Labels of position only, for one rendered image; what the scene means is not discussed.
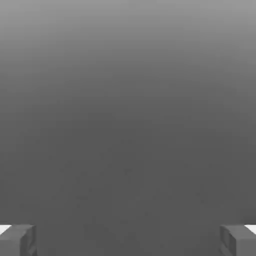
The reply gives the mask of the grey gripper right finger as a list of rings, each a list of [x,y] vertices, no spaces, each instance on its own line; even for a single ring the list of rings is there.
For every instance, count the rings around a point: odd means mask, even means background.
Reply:
[[[220,256],[256,256],[256,224],[221,225]]]

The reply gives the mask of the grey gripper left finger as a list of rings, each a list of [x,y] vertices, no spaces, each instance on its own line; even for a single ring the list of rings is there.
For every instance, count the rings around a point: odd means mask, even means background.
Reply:
[[[0,224],[0,256],[38,256],[37,227]]]

